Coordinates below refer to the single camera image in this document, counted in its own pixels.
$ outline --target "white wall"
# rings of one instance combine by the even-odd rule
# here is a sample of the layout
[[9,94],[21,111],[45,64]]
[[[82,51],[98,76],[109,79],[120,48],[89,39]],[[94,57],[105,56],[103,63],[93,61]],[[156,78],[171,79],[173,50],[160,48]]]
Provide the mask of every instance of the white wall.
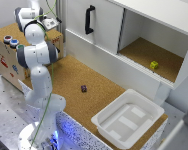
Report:
[[188,110],[188,77],[175,90],[172,90],[167,102],[183,112]]
[[[52,7],[54,5],[54,0],[48,0],[49,5]],[[40,0],[40,5],[44,12],[49,11],[45,0]],[[27,7],[26,0],[0,0],[0,28],[14,23],[13,12],[17,7]]]

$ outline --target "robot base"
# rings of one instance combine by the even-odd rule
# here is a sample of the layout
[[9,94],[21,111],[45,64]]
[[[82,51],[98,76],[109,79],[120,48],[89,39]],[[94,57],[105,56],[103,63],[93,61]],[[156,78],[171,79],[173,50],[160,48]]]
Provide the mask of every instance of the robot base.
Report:
[[[20,132],[19,137],[18,137],[18,150],[51,150],[51,148],[49,147],[43,148],[41,144],[39,146],[33,144],[32,148],[30,149],[32,141],[29,141],[28,138],[37,125],[38,125],[38,122],[29,124]],[[58,142],[58,150],[60,150],[60,148],[63,145],[64,139],[59,137],[58,133],[56,136],[57,136],[56,138]]]

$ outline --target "drawer handle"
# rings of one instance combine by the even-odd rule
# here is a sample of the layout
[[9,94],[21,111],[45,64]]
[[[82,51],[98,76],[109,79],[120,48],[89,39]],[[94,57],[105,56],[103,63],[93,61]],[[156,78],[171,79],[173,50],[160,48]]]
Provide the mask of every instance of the drawer handle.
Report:
[[95,7],[90,5],[90,8],[86,10],[86,24],[85,24],[85,31],[86,34],[92,33],[94,30],[90,28],[90,12],[95,10]]

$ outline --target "shelf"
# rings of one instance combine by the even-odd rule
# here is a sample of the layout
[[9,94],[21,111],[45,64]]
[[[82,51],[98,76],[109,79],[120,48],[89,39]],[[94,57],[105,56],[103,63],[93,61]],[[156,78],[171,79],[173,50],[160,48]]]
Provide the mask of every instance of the shelf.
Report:
[[[177,56],[143,38],[119,51],[120,54],[132,59],[160,76],[175,82],[184,58]],[[150,63],[157,61],[157,69],[150,68]]]
[[181,0],[109,0],[188,35],[188,3]]

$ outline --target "cabinet handle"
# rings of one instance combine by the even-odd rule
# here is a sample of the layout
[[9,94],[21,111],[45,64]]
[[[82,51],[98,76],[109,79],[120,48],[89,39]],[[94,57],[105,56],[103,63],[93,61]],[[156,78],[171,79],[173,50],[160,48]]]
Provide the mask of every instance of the cabinet handle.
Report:
[[90,28],[90,12],[95,10],[95,7],[90,5],[90,8],[86,10],[86,24],[85,24],[85,31],[86,34],[92,33],[94,30]]

